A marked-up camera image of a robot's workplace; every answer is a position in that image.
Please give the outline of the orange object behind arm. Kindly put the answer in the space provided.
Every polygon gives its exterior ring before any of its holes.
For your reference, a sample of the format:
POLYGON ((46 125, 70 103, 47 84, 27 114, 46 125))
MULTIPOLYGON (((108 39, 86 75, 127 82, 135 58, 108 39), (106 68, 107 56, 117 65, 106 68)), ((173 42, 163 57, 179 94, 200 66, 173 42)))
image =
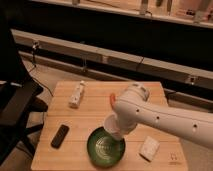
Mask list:
POLYGON ((110 105, 112 108, 114 108, 115 101, 116 101, 115 94, 114 93, 110 94, 110 105))

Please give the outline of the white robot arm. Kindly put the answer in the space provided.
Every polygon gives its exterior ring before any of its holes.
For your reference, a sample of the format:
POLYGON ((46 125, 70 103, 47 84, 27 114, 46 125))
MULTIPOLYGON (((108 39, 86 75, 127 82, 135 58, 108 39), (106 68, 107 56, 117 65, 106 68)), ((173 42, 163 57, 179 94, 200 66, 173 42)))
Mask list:
POLYGON ((115 100, 113 110, 122 132, 144 124, 213 149, 213 114, 160 106, 148 101, 142 83, 128 86, 115 100))

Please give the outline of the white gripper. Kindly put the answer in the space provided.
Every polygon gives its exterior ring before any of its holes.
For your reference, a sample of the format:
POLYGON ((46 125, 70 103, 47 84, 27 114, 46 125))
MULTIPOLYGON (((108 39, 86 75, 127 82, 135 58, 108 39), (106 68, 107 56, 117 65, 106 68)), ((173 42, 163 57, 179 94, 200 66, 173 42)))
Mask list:
POLYGON ((121 137, 128 135, 135 129, 135 121, 127 116, 116 115, 116 124, 118 127, 118 133, 121 137))

